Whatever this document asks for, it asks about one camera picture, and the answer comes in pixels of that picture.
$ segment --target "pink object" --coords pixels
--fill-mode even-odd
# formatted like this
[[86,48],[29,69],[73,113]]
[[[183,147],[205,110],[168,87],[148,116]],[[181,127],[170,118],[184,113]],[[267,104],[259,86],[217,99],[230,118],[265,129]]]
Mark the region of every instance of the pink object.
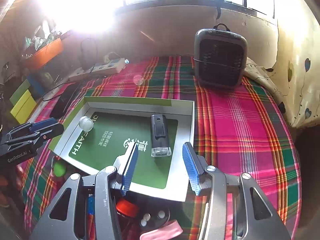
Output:
[[177,220],[171,220],[156,230],[146,232],[140,240],[168,240],[182,234],[182,228]]

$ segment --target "white power strip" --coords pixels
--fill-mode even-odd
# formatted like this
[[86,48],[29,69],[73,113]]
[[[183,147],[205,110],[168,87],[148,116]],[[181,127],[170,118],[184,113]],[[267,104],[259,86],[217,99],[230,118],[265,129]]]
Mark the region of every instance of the white power strip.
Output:
[[84,71],[82,68],[76,69],[68,78],[69,81],[80,81],[86,78],[90,74],[103,74],[105,76],[117,74],[125,67],[125,59],[118,58],[111,60],[108,64],[97,65],[91,69]]

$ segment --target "table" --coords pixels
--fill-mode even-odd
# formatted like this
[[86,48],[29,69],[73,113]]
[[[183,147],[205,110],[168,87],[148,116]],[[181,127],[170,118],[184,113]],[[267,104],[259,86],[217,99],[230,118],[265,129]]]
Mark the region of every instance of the table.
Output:
[[[85,95],[195,101],[196,153],[225,173],[249,172],[294,236],[301,211],[300,169],[293,141],[275,102],[266,89],[246,77],[232,92],[201,87],[192,75],[193,67],[193,58],[187,56],[152,57],[131,62],[119,74],[87,82],[68,112]],[[143,78],[140,85],[133,81],[137,75]],[[47,104],[37,121],[49,117],[56,101]],[[38,151],[37,157],[23,165],[22,195],[28,231],[59,189],[49,177],[53,153],[48,150],[48,143]],[[189,192],[186,202],[177,203],[176,209],[172,210],[183,229],[177,239],[197,239],[204,198]],[[226,239],[231,238],[231,228],[232,216],[228,213]]]

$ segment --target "green round object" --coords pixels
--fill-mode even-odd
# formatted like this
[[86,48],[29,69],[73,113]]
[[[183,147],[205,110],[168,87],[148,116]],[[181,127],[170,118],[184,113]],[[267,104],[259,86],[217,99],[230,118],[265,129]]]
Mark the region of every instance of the green round object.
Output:
[[64,160],[58,160],[53,166],[53,173],[56,177],[62,177],[67,172],[67,164]]

